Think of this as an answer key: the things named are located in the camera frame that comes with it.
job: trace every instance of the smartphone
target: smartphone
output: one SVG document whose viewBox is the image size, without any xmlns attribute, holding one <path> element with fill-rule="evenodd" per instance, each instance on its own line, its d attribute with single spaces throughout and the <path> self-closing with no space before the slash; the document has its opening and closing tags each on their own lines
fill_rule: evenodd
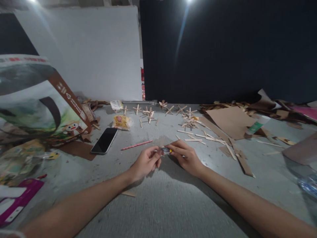
<svg viewBox="0 0 317 238">
<path fill-rule="evenodd" d="M 106 154 L 111 146 L 112 141 L 117 135 L 117 128 L 107 128 L 94 147 L 91 149 L 92 154 Z"/>
</svg>

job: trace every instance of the pink pencil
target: pink pencil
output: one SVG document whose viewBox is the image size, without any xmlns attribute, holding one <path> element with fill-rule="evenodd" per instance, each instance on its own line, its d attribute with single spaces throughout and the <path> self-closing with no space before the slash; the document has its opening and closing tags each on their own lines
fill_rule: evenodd
<svg viewBox="0 0 317 238">
<path fill-rule="evenodd" d="M 130 148 L 133 148 L 133 147 L 137 147 L 139 145 L 143 145 L 143 144 L 147 144 L 147 143 L 151 143 L 153 140 L 149 140 L 149 141 L 146 141 L 146 142 L 142 142 L 140 144 L 136 144 L 136 145 L 132 145 L 132 146 L 129 146 L 129 147 L 126 147 L 126 148 L 123 148 L 122 150 L 126 150 L 126 149 L 130 149 Z"/>
</svg>

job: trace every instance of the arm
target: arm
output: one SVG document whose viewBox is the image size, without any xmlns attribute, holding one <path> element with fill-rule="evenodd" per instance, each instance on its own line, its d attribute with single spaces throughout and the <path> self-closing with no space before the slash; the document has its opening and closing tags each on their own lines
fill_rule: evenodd
<svg viewBox="0 0 317 238">
<path fill-rule="evenodd" d="M 126 172 L 66 198 L 21 231 L 27 238 L 74 237 L 123 189 L 159 168 L 162 154 L 158 146 L 143 150 Z"/>
<path fill-rule="evenodd" d="M 210 186 L 264 237 L 317 237 L 316 228 L 204 166 L 185 142 L 166 147 L 186 171 Z"/>
</svg>

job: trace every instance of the bag handle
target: bag handle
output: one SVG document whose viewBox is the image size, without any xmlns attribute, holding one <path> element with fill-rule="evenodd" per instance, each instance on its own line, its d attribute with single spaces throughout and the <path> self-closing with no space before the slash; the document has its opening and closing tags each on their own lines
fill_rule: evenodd
<svg viewBox="0 0 317 238">
<path fill-rule="evenodd" d="M 48 110 L 50 111 L 50 113 L 52 114 L 54 122 L 55 122 L 55 130 L 54 131 L 48 132 L 48 133 L 43 133 L 40 135 L 19 135 L 19 134 L 13 134 L 10 132 L 6 132 L 2 129 L 0 129 L 0 131 L 3 131 L 4 133 L 11 135 L 11 136 L 14 136 L 14 137 L 25 138 L 25 139 L 39 139 L 39 138 L 45 138 L 45 137 L 53 135 L 56 132 L 56 130 L 58 129 L 60 122 L 61 122 L 59 109 L 51 97 L 45 97 L 45 98 L 39 99 L 39 101 L 41 103 L 43 103 L 44 106 L 46 106 L 48 108 Z"/>
</svg>

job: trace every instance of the black backdrop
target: black backdrop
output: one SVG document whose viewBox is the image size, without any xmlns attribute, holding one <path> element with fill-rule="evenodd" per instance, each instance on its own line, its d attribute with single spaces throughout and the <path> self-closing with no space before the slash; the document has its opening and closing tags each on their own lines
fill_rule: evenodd
<svg viewBox="0 0 317 238">
<path fill-rule="evenodd" d="M 170 103 L 317 100 L 317 3 L 192 0 L 140 2 L 146 99 Z"/>
<path fill-rule="evenodd" d="M 0 55 L 39 55 L 13 13 L 0 14 Z"/>
</svg>

